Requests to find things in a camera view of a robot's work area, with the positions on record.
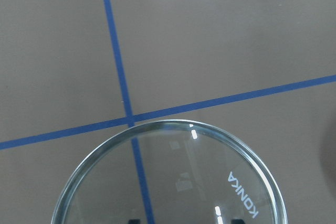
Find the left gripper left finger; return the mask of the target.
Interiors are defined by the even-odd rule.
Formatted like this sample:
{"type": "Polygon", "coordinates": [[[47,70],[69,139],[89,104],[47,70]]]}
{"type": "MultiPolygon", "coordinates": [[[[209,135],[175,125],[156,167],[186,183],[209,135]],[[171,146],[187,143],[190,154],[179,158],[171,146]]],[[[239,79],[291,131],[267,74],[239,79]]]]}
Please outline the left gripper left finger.
{"type": "Polygon", "coordinates": [[[141,220],[140,219],[130,219],[128,221],[128,224],[140,224],[141,220]]]}

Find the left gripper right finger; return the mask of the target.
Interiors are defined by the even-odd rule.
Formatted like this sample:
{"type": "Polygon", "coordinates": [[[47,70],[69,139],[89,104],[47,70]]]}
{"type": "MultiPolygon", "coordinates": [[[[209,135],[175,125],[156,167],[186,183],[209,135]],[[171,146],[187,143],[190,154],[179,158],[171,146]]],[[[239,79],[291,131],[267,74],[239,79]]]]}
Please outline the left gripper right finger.
{"type": "Polygon", "coordinates": [[[242,219],[232,219],[231,224],[244,224],[244,221],[242,219]]]}

